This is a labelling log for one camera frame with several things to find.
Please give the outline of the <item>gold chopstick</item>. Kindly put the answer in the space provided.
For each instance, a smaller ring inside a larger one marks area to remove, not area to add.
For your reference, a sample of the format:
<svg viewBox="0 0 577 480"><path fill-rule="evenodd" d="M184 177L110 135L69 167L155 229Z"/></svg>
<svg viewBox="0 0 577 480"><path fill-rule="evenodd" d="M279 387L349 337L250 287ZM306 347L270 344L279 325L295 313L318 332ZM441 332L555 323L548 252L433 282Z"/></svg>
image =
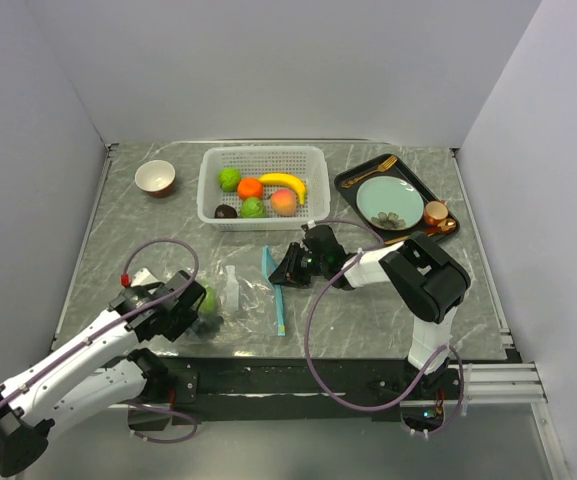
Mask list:
<svg viewBox="0 0 577 480"><path fill-rule="evenodd" d="M393 239L387 240L387 241L384 242L384 245L393 245L393 244L395 244L395 243L399 243L399 242L405 241L405 240L408 239L410 236L411 236L411 234L409 234L409 235L404 235L404 236L401 236L401 237L397 237L397 238L393 238Z"/></svg>

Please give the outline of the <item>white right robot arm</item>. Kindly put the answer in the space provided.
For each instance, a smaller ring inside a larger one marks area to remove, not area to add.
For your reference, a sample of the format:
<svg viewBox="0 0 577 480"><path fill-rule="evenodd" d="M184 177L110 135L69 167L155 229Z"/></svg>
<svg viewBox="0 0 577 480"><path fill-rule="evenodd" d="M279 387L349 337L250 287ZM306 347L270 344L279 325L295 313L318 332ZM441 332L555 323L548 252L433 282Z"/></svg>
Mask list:
<svg viewBox="0 0 577 480"><path fill-rule="evenodd" d="M323 277L338 289L353 290L390 283L412 312L414 325L405 375L407 390L428 398L441 384L439 370L458 306L471 280L466 270L427 234L415 232L390 246L348 252L327 224L305 226L300 242L292 242L269 275L273 285L306 288Z"/></svg>

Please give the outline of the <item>gold fork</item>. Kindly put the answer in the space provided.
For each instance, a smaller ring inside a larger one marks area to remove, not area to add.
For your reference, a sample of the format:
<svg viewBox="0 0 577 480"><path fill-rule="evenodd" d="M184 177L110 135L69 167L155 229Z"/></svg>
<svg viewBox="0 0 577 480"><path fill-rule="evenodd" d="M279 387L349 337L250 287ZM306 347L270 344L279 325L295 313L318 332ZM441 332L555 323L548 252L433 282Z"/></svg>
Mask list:
<svg viewBox="0 0 577 480"><path fill-rule="evenodd" d="M367 177L377 174L377 173L384 173L391 169L399 160L399 158L395 155L390 155L387 159L381 162L376 168L370 170L362 175L356 176L354 178L345 180L341 183L341 187L344 189L349 189L350 187L358 184L362 180L366 179Z"/></svg>

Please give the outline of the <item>clear zip top bag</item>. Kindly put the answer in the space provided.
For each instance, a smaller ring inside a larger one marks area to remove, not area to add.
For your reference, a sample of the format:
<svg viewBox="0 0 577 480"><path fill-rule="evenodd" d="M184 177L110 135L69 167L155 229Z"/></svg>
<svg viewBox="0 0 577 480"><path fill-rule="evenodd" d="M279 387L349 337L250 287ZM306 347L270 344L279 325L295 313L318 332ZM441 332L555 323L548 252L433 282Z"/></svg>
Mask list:
<svg viewBox="0 0 577 480"><path fill-rule="evenodd" d="M218 297L215 316L223 318L220 332L212 339L200 339L190 330L186 337L205 344L239 348L245 344L267 344L287 337L283 294L269 281L276 268L269 246L237 247L220 254L203 268L198 282L212 287Z"/></svg>

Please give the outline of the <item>fake orange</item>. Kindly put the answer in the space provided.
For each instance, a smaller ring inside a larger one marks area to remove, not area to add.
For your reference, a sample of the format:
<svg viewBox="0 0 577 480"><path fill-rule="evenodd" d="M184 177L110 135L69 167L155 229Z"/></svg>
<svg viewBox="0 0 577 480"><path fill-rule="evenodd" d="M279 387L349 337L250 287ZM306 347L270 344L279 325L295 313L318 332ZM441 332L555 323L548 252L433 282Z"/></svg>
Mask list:
<svg viewBox="0 0 577 480"><path fill-rule="evenodd" d="M262 199L264 186L257 178L242 178L237 186L237 194L242 201L249 198Z"/></svg>

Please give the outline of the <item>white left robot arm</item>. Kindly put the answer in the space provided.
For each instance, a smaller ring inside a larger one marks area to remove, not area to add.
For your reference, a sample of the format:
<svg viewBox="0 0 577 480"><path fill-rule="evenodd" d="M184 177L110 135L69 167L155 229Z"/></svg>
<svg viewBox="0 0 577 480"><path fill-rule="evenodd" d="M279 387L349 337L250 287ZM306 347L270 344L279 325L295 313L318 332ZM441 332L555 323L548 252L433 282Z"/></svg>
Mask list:
<svg viewBox="0 0 577 480"><path fill-rule="evenodd" d="M177 272L167 282L142 270L79 334L0 383L0 475L32 465L50 440L106 407L168 400L176 381L145 342L174 341L198 318L206 290Z"/></svg>

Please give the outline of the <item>fake green round vegetable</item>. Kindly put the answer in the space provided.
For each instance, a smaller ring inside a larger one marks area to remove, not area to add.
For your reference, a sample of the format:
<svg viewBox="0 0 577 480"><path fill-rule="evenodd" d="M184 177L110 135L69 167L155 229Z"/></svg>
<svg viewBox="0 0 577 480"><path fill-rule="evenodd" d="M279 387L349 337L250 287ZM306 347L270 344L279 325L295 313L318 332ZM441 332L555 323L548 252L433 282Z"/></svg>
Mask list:
<svg viewBox="0 0 577 480"><path fill-rule="evenodd" d="M257 197L249 197L243 201L240 208L242 218L266 218L267 211L263 201Z"/></svg>

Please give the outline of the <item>fake green leafy vegetable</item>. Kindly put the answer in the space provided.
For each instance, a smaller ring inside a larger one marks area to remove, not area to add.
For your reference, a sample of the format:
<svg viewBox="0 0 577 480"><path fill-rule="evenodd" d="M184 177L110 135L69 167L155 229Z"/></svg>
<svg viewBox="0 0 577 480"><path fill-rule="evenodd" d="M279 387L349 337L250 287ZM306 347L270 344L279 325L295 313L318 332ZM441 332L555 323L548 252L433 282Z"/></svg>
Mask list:
<svg viewBox="0 0 577 480"><path fill-rule="evenodd" d="M203 316L215 316L218 310L218 297L215 290L210 287L205 287L205 296L198 307L198 312Z"/></svg>

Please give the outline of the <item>fake red apple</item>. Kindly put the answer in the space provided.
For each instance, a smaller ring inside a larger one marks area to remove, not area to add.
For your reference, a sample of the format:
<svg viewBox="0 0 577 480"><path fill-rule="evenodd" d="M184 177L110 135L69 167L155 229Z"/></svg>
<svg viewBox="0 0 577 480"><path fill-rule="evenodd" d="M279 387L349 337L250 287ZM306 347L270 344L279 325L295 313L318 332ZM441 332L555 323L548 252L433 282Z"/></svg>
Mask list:
<svg viewBox="0 0 577 480"><path fill-rule="evenodd" d="M270 203L274 213L286 217L295 216L299 206L295 192L286 188L275 191L270 197Z"/></svg>

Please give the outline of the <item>black mounting base rail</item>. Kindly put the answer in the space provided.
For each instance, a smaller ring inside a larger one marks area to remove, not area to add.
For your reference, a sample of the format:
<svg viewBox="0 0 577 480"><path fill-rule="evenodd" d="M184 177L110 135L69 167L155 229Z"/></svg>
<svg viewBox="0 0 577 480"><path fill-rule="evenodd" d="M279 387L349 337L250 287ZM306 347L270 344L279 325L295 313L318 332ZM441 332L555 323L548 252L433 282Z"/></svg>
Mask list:
<svg viewBox="0 0 577 480"><path fill-rule="evenodd" d="M419 377L404 360L157 357L131 354L146 384L130 400L161 405L140 431L212 421L368 418L433 432L449 401L463 401L463 373L449 365Z"/></svg>

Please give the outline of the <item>fake green cabbage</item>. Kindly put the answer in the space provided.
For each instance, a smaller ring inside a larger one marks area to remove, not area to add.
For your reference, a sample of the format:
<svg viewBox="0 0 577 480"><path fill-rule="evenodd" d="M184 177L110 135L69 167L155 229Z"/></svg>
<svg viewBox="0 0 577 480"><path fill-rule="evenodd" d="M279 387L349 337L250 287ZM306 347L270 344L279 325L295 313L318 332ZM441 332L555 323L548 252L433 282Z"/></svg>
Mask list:
<svg viewBox="0 0 577 480"><path fill-rule="evenodd" d="M236 168L224 168L218 174L219 187L224 192L236 192L241 179L241 173Z"/></svg>

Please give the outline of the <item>red and white bowl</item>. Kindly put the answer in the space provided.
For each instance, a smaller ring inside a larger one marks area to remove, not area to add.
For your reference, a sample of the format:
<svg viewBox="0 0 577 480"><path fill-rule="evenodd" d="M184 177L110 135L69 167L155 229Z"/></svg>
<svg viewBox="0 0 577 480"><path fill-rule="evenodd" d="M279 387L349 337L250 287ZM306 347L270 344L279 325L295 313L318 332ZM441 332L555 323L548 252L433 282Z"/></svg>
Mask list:
<svg viewBox="0 0 577 480"><path fill-rule="evenodd" d="M134 175L135 185L146 195L163 198L170 195L176 185L176 170L164 160L151 160L141 165Z"/></svg>

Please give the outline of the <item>fake black grapes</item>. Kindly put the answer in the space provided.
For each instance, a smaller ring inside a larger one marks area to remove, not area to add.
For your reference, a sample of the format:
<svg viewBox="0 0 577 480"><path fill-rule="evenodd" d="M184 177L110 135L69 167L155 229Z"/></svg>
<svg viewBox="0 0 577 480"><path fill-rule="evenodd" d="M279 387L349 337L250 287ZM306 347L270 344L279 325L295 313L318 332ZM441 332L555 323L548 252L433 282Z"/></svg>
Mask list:
<svg viewBox="0 0 577 480"><path fill-rule="evenodd" d="M221 330L223 318L217 317L200 317L190 326L190 331L200 339L212 339Z"/></svg>

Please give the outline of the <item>fake yellow banana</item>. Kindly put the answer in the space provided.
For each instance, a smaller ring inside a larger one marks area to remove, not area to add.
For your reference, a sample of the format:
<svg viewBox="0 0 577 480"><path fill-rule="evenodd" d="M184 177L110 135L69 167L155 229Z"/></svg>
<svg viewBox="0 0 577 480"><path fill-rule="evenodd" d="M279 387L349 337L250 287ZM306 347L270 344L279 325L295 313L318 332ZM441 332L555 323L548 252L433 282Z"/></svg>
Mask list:
<svg viewBox="0 0 577 480"><path fill-rule="evenodd" d="M306 203L307 187L298 177L282 172L273 172L261 175L257 180L264 186L281 186L294 191L300 205Z"/></svg>

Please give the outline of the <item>fake dark purple fruit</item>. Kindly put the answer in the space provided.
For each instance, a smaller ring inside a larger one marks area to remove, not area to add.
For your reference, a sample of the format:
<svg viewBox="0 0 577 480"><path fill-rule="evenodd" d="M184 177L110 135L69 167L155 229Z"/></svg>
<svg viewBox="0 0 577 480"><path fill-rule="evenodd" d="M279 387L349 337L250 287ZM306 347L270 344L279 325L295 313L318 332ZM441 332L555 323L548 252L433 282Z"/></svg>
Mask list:
<svg viewBox="0 0 577 480"><path fill-rule="evenodd" d="M215 219L235 219L237 217L237 210L227 204L218 205L214 211Z"/></svg>

